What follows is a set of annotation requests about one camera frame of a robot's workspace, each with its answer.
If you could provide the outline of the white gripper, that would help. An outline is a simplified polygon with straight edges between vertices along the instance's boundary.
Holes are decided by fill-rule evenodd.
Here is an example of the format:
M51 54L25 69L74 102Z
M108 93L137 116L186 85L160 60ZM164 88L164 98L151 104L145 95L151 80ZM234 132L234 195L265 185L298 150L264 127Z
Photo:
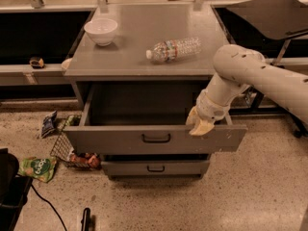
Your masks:
M187 125L192 125L192 136L203 136L214 128L217 120L222 120L230 109L230 105L220 105L212 101L203 90L197 97L195 107L192 107L186 119Z

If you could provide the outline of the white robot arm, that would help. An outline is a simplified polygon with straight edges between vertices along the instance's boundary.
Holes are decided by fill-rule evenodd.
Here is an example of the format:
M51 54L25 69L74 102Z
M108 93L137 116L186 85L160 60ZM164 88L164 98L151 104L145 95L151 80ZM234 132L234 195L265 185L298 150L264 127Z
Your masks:
M192 107L190 134L203 136L228 114L235 97L253 87L308 123L308 76L266 63L264 56L239 45L222 46L213 59L216 73Z

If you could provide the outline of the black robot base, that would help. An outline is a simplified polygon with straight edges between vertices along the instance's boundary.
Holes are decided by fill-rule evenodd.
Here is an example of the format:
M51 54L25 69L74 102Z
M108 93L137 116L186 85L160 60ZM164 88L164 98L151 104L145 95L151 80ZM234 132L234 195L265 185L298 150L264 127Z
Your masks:
M0 149L0 231L13 231L27 202L32 179L18 176L19 162L7 148Z

